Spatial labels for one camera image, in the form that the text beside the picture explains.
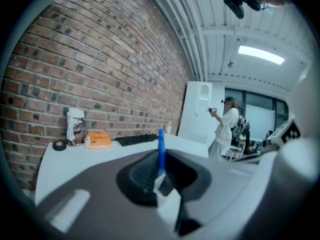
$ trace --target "cap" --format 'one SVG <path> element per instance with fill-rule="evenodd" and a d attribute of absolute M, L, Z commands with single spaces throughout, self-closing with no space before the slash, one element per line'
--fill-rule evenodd
<path fill-rule="evenodd" d="M 226 97 L 225 100 L 224 100 L 224 102 L 234 102 L 234 101 L 236 101 L 235 98 L 233 98 L 231 96 Z"/>

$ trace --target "blue stick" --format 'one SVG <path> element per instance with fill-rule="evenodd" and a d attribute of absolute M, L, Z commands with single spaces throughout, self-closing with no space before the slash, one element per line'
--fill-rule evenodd
<path fill-rule="evenodd" d="M 159 129 L 159 176 L 166 171 L 166 147 L 165 147 L 165 132 L 163 129 Z"/>

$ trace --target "black tape roll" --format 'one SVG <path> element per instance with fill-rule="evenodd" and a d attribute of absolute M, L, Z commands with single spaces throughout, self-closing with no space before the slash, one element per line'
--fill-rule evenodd
<path fill-rule="evenodd" d="M 62 140 L 57 140 L 52 144 L 52 147 L 55 151 L 63 151 L 67 148 L 67 144 Z"/>

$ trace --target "white bottle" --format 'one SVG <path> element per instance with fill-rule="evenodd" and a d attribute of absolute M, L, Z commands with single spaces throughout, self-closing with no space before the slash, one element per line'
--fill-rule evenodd
<path fill-rule="evenodd" d="M 171 121 L 169 121 L 164 127 L 165 133 L 171 134 L 171 128 L 172 128 L 172 124 L 171 124 Z"/>

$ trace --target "ceiling light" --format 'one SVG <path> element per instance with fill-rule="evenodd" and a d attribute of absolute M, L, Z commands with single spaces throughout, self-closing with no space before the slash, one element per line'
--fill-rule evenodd
<path fill-rule="evenodd" d="M 252 47 L 245 46 L 245 45 L 240 45 L 238 52 L 239 52 L 239 54 L 258 57 L 258 58 L 276 63 L 278 65 L 281 65 L 285 61 L 284 58 L 282 58 L 278 55 L 275 55 L 271 52 L 267 52 L 265 50 L 260 50 L 257 48 L 252 48 Z"/>

